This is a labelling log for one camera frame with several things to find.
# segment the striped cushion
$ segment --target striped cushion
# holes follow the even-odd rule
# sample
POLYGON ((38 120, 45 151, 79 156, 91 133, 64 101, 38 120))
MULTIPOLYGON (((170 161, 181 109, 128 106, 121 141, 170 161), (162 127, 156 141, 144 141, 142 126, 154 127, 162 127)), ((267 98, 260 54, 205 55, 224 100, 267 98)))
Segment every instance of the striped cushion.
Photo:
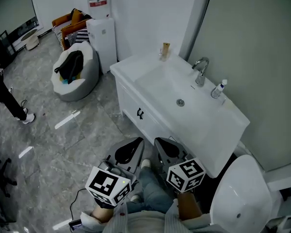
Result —
POLYGON ((65 22, 65 23, 63 23, 63 24, 61 24, 61 25, 58 25, 57 27, 54 27, 54 28, 53 28, 53 31, 54 31, 54 33, 55 33, 56 35, 58 35, 58 34, 60 34, 60 33, 62 32, 62 29, 63 29, 64 27, 69 26, 69 25, 71 25, 71 20, 68 21, 68 22, 65 22))
POLYGON ((60 40, 59 43, 60 43, 60 46, 61 46, 62 50, 65 50, 65 49, 64 49, 64 46, 63 46, 63 42, 62 42, 62 40, 60 40))
POLYGON ((62 41, 62 39, 63 39, 63 32, 60 31, 60 33, 57 35, 57 39, 59 41, 62 41))
POLYGON ((76 42, 89 41, 87 28, 78 31, 76 42))

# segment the soap dispenser bottle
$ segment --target soap dispenser bottle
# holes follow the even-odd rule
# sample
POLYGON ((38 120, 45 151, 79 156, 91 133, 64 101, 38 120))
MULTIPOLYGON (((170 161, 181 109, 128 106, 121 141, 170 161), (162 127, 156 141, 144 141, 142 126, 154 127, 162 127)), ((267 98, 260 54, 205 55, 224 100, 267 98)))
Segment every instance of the soap dispenser bottle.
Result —
POLYGON ((222 80, 221 84, 219 84, 216 88, 214 88, 211 91, 211 96, 214 99, 217 99, 218 97, 220 97, 225 85, 227 85, 227 80, 222 80))

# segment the white box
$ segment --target white box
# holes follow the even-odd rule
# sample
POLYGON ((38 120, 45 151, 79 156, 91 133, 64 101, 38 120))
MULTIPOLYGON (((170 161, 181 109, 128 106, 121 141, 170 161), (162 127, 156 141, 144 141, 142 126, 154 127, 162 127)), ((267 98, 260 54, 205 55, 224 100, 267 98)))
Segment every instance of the white box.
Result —
POLYGON ((85 188, 94 198, 116 206, 131 191, 131 183, 129 179, 93 167, 85 188))
POLYGON ((197 158, 169 167, 167 182, 179 192, 199 186, 206 174, 205 168, 197 158))
POLYGON ((98 53, 101 71, 106 74, 110 66, 117 63, 114 20, 90 19, 86 21, 86 26, 89 42, 98 53))

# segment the cabinet door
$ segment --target cabinet door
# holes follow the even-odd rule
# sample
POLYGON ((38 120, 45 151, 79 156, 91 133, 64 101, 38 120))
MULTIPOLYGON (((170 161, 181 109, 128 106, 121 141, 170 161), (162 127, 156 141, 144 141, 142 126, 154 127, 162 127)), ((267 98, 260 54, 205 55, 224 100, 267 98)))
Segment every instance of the cabinet door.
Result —
POLYGON ((123 112, 138 127, 139 126, 138 124, 140 121, 140 117, 138 115, 140 115, 142 109, 125 89, 123 92, 123 100, 124 100, 123 112))
POLYGON ((170 134, 163 129, 163 127, 151 116, 150 113, 145 110, 142 112, 143 114, 141 115, 142 119, 139 122, 139 130, 152 144, 154 144, 156 137, 170 137, 170 134))

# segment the drain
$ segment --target drain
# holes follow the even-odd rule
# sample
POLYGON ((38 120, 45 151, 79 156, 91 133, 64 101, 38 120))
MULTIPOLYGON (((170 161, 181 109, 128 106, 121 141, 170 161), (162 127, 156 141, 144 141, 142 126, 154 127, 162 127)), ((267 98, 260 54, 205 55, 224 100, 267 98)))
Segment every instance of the drain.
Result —
POLYGON ((184 101, 183 101, 182 99, 178 99, 178 100, 177 100, 177 105, 178 105, 178 106, 183 107, 184 104, 185 104, 185 103, 184 103, 184 101))

